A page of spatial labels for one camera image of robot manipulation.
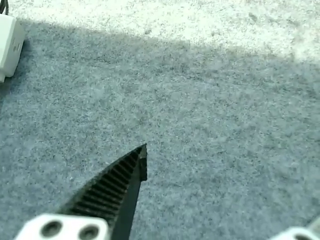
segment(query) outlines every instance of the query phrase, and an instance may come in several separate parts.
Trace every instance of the floor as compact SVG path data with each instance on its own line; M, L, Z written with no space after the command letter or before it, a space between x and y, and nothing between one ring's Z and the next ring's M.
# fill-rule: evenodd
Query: floor
M0 233L147 143L132 240L266 240L320 214L320 2L9 0Z

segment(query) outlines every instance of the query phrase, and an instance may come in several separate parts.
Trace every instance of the black cable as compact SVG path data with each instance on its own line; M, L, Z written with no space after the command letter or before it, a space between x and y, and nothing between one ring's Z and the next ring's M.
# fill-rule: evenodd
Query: black cable
M5 14L8 15L9 14L9 3L8 0L1 0L0 1L0 14Z

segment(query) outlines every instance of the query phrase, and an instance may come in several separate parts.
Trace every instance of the carpet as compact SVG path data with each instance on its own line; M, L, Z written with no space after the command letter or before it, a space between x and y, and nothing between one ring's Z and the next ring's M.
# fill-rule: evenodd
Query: carpet
M320 213L320 2L10 0L0 232L147 143L132 240L265 240Z

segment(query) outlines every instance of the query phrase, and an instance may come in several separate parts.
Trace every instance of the white electrical device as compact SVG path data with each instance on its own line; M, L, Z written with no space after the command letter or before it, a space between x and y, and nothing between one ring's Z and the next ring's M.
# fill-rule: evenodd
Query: white electrical device
M26 32L15 17L0 14L0 83L17 69Z

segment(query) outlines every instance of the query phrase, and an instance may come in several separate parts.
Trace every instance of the white power strip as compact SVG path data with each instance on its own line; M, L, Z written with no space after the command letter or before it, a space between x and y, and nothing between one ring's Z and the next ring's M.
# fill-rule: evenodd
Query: white power strip
M0 83L17 69L26 32L17 19L0 14Z

